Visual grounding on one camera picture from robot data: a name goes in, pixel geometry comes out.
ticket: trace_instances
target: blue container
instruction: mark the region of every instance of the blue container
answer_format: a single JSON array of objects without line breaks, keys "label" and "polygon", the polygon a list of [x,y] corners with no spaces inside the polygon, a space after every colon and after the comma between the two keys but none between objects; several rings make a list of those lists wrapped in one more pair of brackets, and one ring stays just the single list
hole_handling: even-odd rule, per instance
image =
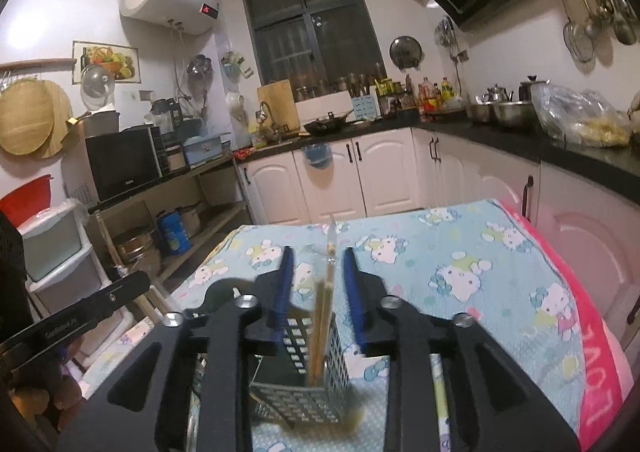
[{"label": "blue container", "polygon": [[331,147],[327,143],[316,143],[302,148],[306,161],[319,170],[327,168],[334,160]]},{"label": "blue container", "polygon": [[190,137],[182,146],[191,167],[222,154],[222,140],[219,135]]},{"label": "blue container", "polygon": [[180,213],[165,213],[158,217],[158,228],[169,245],[171,255],[180,255],[191,247],[187,233],[182,226]]}]

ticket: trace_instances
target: metal screw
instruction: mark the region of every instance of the metal screw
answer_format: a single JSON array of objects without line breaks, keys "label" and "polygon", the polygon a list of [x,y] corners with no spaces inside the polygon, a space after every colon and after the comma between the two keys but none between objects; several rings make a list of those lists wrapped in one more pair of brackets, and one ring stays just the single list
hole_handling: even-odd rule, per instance
[{"label": "metal screw", "polygon": [[167,327],[178,327],[182,325],[184,317],[180,313],[167,313],[162,318],[162,324]]},{"label": "metal screw", "polygon": [[453,317],[453,323],[458,327],[471,327],[476,323],[476,319],[469,313],[458,313]]},{"label": "metal screw", "polygon": [[258,299],[253,295],[242,295],[236,298],[236,305],[242,309],[249,309],[258,304]]},{"label": "metal screw", "polygon": [[399,308],[401,304],[402,299],[393,295],[382,297],[382,300],[380,301],[380,305],[385,309],[396,309]]}]

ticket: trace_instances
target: window frame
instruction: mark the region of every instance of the window frame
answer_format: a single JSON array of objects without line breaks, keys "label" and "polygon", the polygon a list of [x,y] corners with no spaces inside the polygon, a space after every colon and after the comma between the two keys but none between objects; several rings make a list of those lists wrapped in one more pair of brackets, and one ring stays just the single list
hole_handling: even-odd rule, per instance
[{"label": "window frame", "polygon": [[267,30],[278,24],[282,24],[287,21],[292,21],[297,18],[303,18],[306,34],[307,34],[307,37],[309,38],[309,44],[311,46],[311,51],[313,56],[312,63],[316,67],[318,80],[327,80],[326,67],[324,65],[324,60],[322,59],[322,52],[320,50],[318,36],[316,35],[316,30],[314,28],[314,24],[311,17],[316,13],[322,13],[324,11],[329,11],[332,9],[346,7],[350,5],[357,5],[361,9],[361,11],[364,12],[364,16],[366,16],[367,23],[371,28],[371,32],[373,33],[373,39],[375,41],[374,53],[378,55],[377,62],[384,63],[382,58],[382,52],[380,51],[380,43],[378,41],[378,36],[376,35],[376,30],[373,27],[373,22],[371,21],[371,16],[369,14],[369,9],[367,8],[365,0],[333,0],[330,4],[323,4],[323,5],[315,4],[311,6],[307,6],[305,0],[300,0],[303,6],[302,13],[297,11],[283,12],[281,15],[278,15],[278,18],[275,20],[259,21],[257,24],[254,23],[254,20],[252,18],[250,0],[242,0],[242,2],[244,3],[244,12],[246,15],[247,24],[249,26],[251,44],[254,50],[255,63],[257,66],[256,68],[258,72],[258,77],[260,78],[261,85],[268,85],[268,83],[272,83],[272,82],[266,81],[264,77],[263,69],[260,64],[260,56],[258,55],[257,43],[255,40],[255,35],[258,31]]}]

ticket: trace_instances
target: black countertop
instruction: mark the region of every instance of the black countertop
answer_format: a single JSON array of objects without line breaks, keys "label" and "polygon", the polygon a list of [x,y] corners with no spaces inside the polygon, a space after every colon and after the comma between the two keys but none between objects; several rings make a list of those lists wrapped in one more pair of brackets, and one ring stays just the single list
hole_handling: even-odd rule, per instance
[{"label": "black countertop", "polygon": [[322,138],[305,136],[257,151],[244,162],[256,161],[314,143],[331,143],[396,128],[422,128],[466,139],[502,150],[533,162],[545,162],[577,174],[640,205],[640,145],[626,148],[583,148],[564,145],[545,133],[507,132],[499,127],[474,125],[469,121],[422,123],[415,119],[391,119],[347,125],[341,132]]}]

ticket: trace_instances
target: wooden shelf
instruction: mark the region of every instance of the wooden shelf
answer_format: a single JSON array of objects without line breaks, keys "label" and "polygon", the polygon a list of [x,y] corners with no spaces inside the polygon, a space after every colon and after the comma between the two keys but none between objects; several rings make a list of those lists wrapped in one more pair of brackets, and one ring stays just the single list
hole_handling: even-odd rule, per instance
[{"label": "wooden shelf", "polygon": [[94,209],[90,209],[89,213],[100,212],[102,218],[108,218],[116,213],[119,213],[130,206],[133,206],[135,203],[140,201],[144,201],[147,197],[152,194],[158,193],[158,187],[163,186],[165,183],[176,183],[177,181],[181,181],[184,179],[190,179],[201,174],[206,174],[207,172],[214,170],[221,165],[228,163],[229,161],[233,161],[234,155],[229,152],[226,154],[222,154],[222,156],[212,159],[211,161],[207,161],[202,165],[195,167],[184,174],[178,174],[176,176],[167,176],[163,178],[163,180],[150,184],[148,188],[143,189],[142,191],[137,192],[136,194],[126,197],[124,199],[116,200],[116,202],[107,201],[104,204],[96,206]]},{"label": "wooden shelf", "polygon": [[7,62],[0,64],[0,72],[6,70],[30,69],[31,67],[44,67],[55,65],[76,65],[75,58],[41,58],[39,60],[20,60],[18,62]]},{"label": "wooden shelf", "polygon": [[191,257],[196,251],[198,251],[214,234],[216,234],[220,228],[226,223],[231,221],[238,213],[242,212],[246,208],[246,202],[240,201],[238,203],[232,203],[230,205],[221,205],[219,207],[213,207],[209,210],[212,213],[212,218],[205,223],[202,231],[197,235],[194,235],[191,239],[191,247],[181,255],[172,255],[166,257],[162,261],[162,271],[158,276],[158,280],[163,282],[169,278],[174,271],[176,271],[186,260]]}]

